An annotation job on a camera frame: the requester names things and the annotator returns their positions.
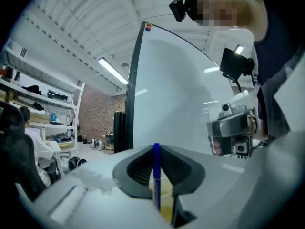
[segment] black bag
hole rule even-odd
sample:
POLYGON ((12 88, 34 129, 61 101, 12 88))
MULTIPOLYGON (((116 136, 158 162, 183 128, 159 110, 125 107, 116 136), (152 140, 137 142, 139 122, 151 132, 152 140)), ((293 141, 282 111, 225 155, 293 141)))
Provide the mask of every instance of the black bag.
POLYGON ((69 161, 68 161, 68 165, 69 165, 69 170, 72 171, 75 168, 77 168, 78 166, 82 165, 83 163, 86 163, 87 160, 85 159, 80 159, 78 157, 72 157, 69 161))

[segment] headset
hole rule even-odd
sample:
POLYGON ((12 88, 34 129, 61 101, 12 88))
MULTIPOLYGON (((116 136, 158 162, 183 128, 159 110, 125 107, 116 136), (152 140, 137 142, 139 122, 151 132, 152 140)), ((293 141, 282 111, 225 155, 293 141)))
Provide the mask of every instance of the headset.
POLYGON ((197 0, 174 0, 170 3, 170 9, 178 22, 182 22, 188 16, 200 25, 208 25, 204 23, 203 15, 197 12, 197 0))

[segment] ceiling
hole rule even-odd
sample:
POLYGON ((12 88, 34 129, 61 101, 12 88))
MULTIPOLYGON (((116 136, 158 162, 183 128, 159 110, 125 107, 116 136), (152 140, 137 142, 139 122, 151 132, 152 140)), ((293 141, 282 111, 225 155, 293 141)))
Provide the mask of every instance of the ceiling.
MULTIPOLYGON (((220 63, 224 47, 252 49, 246 31, 219 31, 198 26, 188 17, 177 23, 169 9, 172 0, 32 0, 12 33, 12 40, 58 73, 85 82, 109 95, 123 94, 126 85, 98 64, 106 58, 128 79, 132 53, 143 21, 170 30, 220 63)), ((241 79, 241 85, 249 79, 241 79)))

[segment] brick wall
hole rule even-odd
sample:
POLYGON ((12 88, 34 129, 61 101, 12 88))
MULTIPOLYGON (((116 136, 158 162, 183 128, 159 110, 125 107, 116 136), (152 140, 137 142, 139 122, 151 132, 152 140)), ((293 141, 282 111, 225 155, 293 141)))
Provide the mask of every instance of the brick wall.
POLYGON ((113 131, 115 111, 125 111, 125 95, 108 96, 85 85, 79 112, 79 135, 105 140, 102 136, 113 131))

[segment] person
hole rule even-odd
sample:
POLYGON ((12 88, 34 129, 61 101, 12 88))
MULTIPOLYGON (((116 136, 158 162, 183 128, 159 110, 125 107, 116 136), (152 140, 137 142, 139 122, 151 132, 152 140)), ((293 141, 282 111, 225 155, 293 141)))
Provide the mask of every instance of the person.
MULTIPOLYGON (((287 14, 283 0, 197 0, 201 25, 244 29, 254 38, 251 58, 258 65, 261 88, 257 95, 261 128, 254 139, 272 141, 289 131, 289 126, 274 99, 304 52, 297 21, 287 14)), ((254 120, 248 121, 249 133, 254 133, 254 120)), ((214 139, 216 154, 221 155, 220 142, 214 139)))
POLYGON ((49 187, 51 184, 50 177, 48 176, 47 172, 43 169, 41 169, 38 166, 38 159, 44 158, 47 160, 50 160, 53 156, 53 149, 50 146, 47 146, 40 136, 38 136, 35 132, 28 129, 30 125, 30 116, 31 113, 29 109, 25 106, 22 106, 20 109, 20 112, 23 116, 24 122, 25 122, 25 134, 27 134, 33 141, 34 144, 34 155, 35 155, 35 165, 38 171, 39 176, 41 177, 43 183, 49 187))

